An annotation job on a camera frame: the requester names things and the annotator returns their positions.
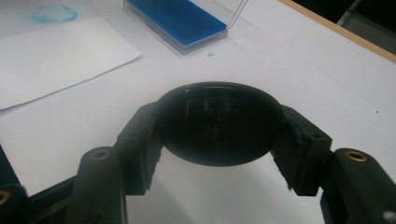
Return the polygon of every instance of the white tabletop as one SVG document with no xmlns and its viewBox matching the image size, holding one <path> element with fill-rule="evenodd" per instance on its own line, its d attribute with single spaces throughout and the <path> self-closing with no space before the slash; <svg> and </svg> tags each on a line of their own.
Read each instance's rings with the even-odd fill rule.
<svg viewBox="0 0 396 224">
<path fill-rule="evenodd" d="M 293 107 L 332 139 L 374 156 L 396 180 L 396 64 L 276 0 L 250 0 L 225 39 L 175 54 L 121 1 L 90 0 L 141 52 L 137 60 L 0 111 L 0 143 L 29 195 L 113 146 L 134 112 L 181 85 L 247 84 Z M 316 198 L 288 191 L 270 155 L 246 165 L 192 164 L 163 149 L 151 190 L 128 197 L 131 223 L 323 223 Z"/>
</svg>

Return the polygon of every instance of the paper sheet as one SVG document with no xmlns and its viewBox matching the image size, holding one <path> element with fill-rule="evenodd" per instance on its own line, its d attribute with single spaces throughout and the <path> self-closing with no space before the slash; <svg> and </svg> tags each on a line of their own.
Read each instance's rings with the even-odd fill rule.
<svg viewBox="0 0 396 224">
<path fill-rule="evenodd" d="M 0 109 L 128 63 L 140 53 L 101 18 L 0 39 Z"/>
</svg>

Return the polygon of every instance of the brass insert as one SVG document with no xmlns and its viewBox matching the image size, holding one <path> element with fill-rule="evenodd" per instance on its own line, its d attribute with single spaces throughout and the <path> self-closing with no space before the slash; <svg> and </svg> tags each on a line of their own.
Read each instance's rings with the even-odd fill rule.
<svg viewBox="0 0 396 224">
<path fill-rule="evenodd" d="M 11 193 L 6 190 L 0 190 L 0 205 L 6 203 L 11 196 Z"/>
<path fill-rule="evenodd" d="M 353 161 L 361 161 L 361 162 L 367 161 L 367 157 L 359 151 L 348 151 L 346 155 Z"/>
<path fill-rule="evenodd" d="M 91 159 L 94 161 L 104 160 L 110 155 L 108 150 L 98 150 L 92 153 Z"/>
</svg>

